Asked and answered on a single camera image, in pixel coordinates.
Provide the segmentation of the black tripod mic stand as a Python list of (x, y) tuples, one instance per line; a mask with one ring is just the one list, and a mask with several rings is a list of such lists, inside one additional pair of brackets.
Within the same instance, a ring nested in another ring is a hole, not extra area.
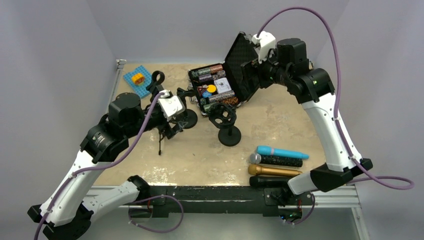
[[(169, 122), (171, 121), (175, 121), (177, 124), (180, 124), (180, 132), (182, 132), (184, 130), (184, 127), (186, 125), (186, 122), (184, 121), (185, 117), (184, 114), (178, 114), (177, 116), (173, 117)], [(161, 134), (159, 134), (159, 150), (158, 150), (158, 155), (161, 156), (162, 155), (162, 141), (165, 139), (166, 137), (162, 136)]]

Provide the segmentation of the black round-base mic stand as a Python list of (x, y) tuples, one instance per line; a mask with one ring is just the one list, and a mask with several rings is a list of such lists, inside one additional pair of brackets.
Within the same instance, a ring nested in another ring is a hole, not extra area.
[(160, 92), (163, 91), (164, 88), (162, 86), (162, 83), (165, 80), (165, 74), (162, 71), (156, 70), (151, 74), (151, 82), (146, 87), (146, 90), (151, 93), (150, 102), (153, 101), (155, 96)]

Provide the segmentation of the shock-mount round-base stand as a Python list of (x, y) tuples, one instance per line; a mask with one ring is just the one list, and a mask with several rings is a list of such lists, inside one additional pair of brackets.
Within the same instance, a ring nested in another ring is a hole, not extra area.
[(242, 138), (241, 131), (235, 126), (236, 109), (228, 104), (216, 102), (208, 113), (209, 121), (217, 128), (219, 142), (227, 147), (236, 146)]

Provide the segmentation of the blue microphone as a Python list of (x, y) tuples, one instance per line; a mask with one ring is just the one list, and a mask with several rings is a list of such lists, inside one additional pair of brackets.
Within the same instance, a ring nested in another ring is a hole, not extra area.
[(295, 159), (309, 159), (309, 155), (292, 150), (274, 148), (266, 145), (259, 145), (256, 147), (256, 152), (260, 155), (266, 156), (277, 156), (277, 157), (287, 157), (287, 158), (295, 158)]

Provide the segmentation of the silver-head black microphone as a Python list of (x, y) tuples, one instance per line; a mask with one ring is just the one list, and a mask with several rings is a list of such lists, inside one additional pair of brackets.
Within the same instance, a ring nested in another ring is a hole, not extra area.
[(249, 156), (249, 161), (251, 164), (264, 164), (296, 168), (300, 168), (303, 166), (302, 159), (272, 155), (261, 155), (259, 153), (252, 153)]

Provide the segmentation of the gold microphone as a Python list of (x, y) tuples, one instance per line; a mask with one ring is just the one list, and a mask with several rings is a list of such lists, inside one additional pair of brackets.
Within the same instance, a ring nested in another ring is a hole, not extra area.
[(250, 175), (253, 175), (253, 176), (268, 175), (268, 176), (281, 176), (281, 177), (295, 177), (303, 173), (302, 171), (293, 170), (293, 169), (266, 167), (266, 166), (260, 166), (257, 164), (250, 164), (247, 168), (247, 171)]

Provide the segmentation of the black microphone orange end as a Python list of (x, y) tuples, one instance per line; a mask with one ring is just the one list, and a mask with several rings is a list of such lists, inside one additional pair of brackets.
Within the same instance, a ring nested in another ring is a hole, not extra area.
[(254, 188), (282, 188), (286, 187), (289, 177), (280, 176), (251, 176), (249, 185)]

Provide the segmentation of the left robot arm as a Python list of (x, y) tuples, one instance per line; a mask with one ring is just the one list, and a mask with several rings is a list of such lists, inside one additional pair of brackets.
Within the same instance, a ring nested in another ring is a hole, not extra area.
[(183, 128), (170, 122), (186, 110), (182, 99), (168, 90), (159, 91), (143, 108), (135, 93), (121, 93), (80, 144), (69, 171), (42, 204), (28, 210), (37, 223), (34, 239), (76, 240), (100, 217), (124, 204), (142, 205), (155, 199), (150, 185), (130, 176), (121, 185), (95, 197), (87, 197), (104, 170), (121, 163), (133, 151), (142, 134), (152, 129), (172, 137)]

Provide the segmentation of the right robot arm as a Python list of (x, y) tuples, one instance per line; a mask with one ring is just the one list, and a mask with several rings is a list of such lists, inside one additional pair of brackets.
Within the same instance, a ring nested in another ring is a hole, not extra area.
[(322, 68), (310, 69), (306, 43), (299, 38), (276, 41), (274, 37), (253, 36), (257, 59), (242, 65), (244, 76), (258, 79), (260, 88), (285, 86), (309, 116), (325, 154), (325, 163), (283, 184), (280, 196), (288, 204), (300, 195), (334, 190), (373, 168), (353, 148), (339, 110), (335, 87)]

